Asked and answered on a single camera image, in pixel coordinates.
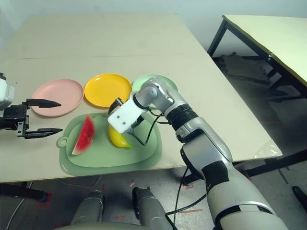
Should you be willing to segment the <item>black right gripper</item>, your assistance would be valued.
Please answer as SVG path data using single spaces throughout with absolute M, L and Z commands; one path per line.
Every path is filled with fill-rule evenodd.
M 108 114 L 112 114 L 123 105 L 123 101 L 118 97 L 109 107 Z M 137 120 L 129 127 L 128 133 L 134 133 L 134 129 L 144 121 L 143 115 L 140 115 Z

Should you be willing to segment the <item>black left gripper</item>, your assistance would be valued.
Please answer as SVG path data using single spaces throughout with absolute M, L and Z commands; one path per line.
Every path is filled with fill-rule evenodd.
M 46 99 L 26 99 L 26 102 L 22 102 L 20 105 L 12 105 L 1 111 L 0 128 L 16 131 L 17 137 L 25 139 L 45 138 L 63 130 L 60 128 L 40 128 L 36 131 L 27 131 L 29 129 L 29 115 L 27 115 L 29 106 L 53 108 L 59 107 L 61 104 Z

